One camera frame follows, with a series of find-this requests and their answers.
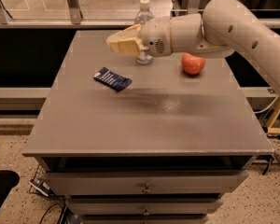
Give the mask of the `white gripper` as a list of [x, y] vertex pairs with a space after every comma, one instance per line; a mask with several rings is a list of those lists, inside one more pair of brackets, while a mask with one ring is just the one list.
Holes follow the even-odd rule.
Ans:
[[113, 34], [106, 43], [112, 51], [125, 55], [139, 56], [146, 51], [152, 57], [170, 56], [173, 53], [170, 21], [169, 17], [162, 17], [151, 19], [143, 26], [135, 24]]

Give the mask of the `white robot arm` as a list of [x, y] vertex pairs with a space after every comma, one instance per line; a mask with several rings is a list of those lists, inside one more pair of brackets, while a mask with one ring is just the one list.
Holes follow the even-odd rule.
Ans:
[[280, 97], [280, 35], [237, 0], [211, 0], [201, 14], [154, 18], [111, 35], [106, 44], [131, 56], [223, 58], [236, 51]]

